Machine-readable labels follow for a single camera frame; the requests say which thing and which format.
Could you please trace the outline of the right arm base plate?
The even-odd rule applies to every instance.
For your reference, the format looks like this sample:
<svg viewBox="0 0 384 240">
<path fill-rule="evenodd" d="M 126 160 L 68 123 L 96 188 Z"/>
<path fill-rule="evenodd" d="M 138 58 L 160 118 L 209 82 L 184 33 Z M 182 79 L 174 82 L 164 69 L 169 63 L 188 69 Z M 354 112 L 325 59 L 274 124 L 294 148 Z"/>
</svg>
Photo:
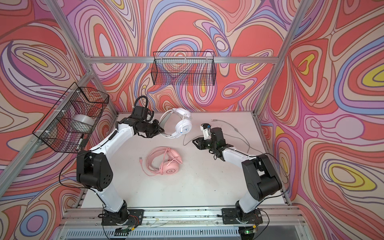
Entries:
<svg viewBox="0 0 384 240">
<path fill-rule="evenodd" d="M 258 226 L 263 223 L 261 211 L 258 209 L 249 213 L 244 213 L 240 208 L 223 208 L 221 211 L 221 214 L 217 216 L 225 225 L 252 224 Z"/>
</svg>

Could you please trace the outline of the pink cat-ear headphones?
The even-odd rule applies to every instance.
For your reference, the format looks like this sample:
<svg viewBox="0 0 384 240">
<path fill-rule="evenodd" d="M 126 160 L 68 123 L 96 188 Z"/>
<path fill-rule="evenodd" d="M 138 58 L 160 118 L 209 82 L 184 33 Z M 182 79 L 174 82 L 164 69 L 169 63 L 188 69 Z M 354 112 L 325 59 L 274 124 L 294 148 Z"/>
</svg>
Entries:
<svg viewBox="0 0 384 240">
<path fill-rule="evenodd" d="M 155 168 L 153 166 L 153 161 L 159 157 L 162 157 L 162 162 L 158 168 Z M 154 177 L 157 175 L 163 176 L 176 174 L 179 171 L 183 160 L 177 151 L 169 147 L 157 147 L 150 151 L 145 160 L 140 157 L 139 162 L 144 174 L 149 177 Z"/>
</svg>

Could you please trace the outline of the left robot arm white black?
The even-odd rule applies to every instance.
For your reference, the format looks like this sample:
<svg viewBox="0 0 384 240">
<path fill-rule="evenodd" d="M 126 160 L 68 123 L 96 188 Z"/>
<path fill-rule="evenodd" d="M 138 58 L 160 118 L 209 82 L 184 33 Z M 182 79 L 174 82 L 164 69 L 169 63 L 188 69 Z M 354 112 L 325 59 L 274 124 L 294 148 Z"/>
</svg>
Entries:
<svg viewBox="0 0 384 240">
<path fill-rule="evenodd" d="M 117 213 L 124 200 L 112 184 L 113 170 L 109 161 L 123 144 L 135 135 L 153 138 L 164 132 L 158 120 L 151 122 L 124 118 L 104 140 L 89 151 L 77 155 L 77 182 L 96 192 L 105 210 Z"/>
</svg>

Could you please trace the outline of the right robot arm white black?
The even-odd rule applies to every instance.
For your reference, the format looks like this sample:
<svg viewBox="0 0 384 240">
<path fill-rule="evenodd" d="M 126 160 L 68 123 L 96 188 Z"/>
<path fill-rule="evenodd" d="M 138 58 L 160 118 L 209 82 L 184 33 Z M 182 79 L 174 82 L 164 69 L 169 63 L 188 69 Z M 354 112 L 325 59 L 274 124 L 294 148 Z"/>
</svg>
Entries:
<svg viewBox="0 0 384 240">
<path fill-rule="evenodd" d="M 243 171 L 247 192 L 236 203 L 236 208 L 242 214 L 254 211 L 265 198 L 274 195 L 283 187 L 267 154 L 248 155 L 224 140 L 213 141 L 200 137 L 193 139 L 192 143 L 199 150 L 208 150 L 215 158 L 231 163 Z"/>
</svg>

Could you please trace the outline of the white headphones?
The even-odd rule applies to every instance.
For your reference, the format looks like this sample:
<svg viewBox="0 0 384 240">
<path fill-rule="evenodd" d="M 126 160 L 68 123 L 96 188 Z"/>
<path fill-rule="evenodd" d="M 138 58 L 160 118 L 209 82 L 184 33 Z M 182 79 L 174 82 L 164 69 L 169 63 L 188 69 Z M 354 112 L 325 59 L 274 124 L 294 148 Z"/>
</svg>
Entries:
<svg viewBox="0 0 384 240">
<path fill-rule="evenodd" d="M 168 134 L 165 132 L 165 126 L 171 115 L 177 115 L 180 120 L 175 125 L 175 131 L 172 134 Z M 161 116 L 159 126 L 164 130 L 164 132 L 161 133 L 162 137 L 167 139 L 179 138 L 182 135 L 188 134 L 192 130 L 192 113 L 183 108 L 170 109 Z"/>
</svg>

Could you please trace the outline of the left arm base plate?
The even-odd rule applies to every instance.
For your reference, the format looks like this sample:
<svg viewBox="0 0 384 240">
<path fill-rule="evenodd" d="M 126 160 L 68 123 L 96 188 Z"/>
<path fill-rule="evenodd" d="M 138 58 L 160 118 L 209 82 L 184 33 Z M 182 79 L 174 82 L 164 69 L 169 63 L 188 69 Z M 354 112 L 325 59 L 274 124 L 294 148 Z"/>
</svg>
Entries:
<svg viewBox="0 0 384 240">
<path fill-rule="evenodd" d="M 130 209 L 122 210 L 116 213 L 104 210 L 99 215 L 102 220 L 102 226 L 128 226 L 137 227 L 143 222 L 144 210 Z"/>
</svg>

